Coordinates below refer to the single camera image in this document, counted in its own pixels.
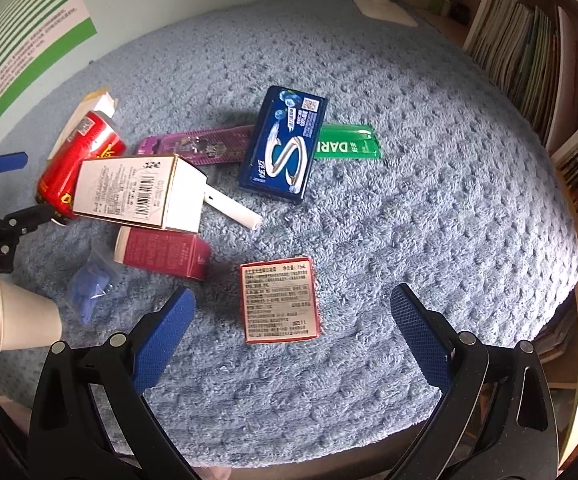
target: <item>metal screw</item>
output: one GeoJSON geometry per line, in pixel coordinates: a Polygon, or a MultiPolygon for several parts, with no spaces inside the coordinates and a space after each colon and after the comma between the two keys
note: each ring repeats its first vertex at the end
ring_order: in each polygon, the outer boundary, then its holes
{"type": "Polygon", "coordinates": [[[529,341],[521,341],[519,346],[525,354],[530,354],[534,351],[534,345],[532,345],[529,341]]]}
{"type": "Polygon", "coordinates": [[[476,342],[476,336],[471,332],[461,332],[458,338],[466,345],[473,345],[476,342]]]}
{"type": "Polygon", "coordinates": [[[118,347],[118,346],[124,345],[126,343],[126,341],[127,341],[127,336],[124,334],[118,333],[118,334],[112,335],[111,338],[109,338],[109,345],[118,347]]]}
{"type": "Polygon", "coordinates": [[[59,354],[63,350],[64,350],[64,343],[62,341],[56,341],[51,346],[51,352],[53,352],[54,354],[59,354]]]}

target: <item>poster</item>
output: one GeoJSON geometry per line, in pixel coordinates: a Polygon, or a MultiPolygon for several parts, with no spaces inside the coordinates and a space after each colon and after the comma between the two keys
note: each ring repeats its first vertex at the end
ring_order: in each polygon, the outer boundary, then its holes
{"type": "Polygon", "coordinates": [[[95,33],[82,0],[0,0],[0,117],[45,70],[95,33]]]}

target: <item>white cup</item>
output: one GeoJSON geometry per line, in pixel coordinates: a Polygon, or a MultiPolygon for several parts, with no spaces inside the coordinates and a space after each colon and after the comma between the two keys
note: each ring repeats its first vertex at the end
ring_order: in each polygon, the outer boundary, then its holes
{"type": "Polygon", "coordinates": [[[53,301],[0,277],[0,352],[49,346],[62,337],[53,301]]]}

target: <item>soda can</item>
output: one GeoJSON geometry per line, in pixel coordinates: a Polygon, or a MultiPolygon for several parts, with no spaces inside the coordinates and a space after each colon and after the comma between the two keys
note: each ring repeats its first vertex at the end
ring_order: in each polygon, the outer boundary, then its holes
{"type": "Polygon", "coordinates": [[[44,170],[38,181],[35,201],[53,205],[53,220],[66,225],[76,217],[71,202],[82,161],[122,155],[125,149],[112,120],[102,112],[88,112],[44,170]]]}

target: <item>white handle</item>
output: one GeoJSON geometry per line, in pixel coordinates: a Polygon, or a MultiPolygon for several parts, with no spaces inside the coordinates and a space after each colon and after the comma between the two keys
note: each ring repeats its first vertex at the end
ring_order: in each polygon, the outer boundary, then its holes
{"type": "Polygon", "coordinates": [[[262,216],[211,186],[205,187],[205,202],[252,231],[260,227],[262,216]]]}

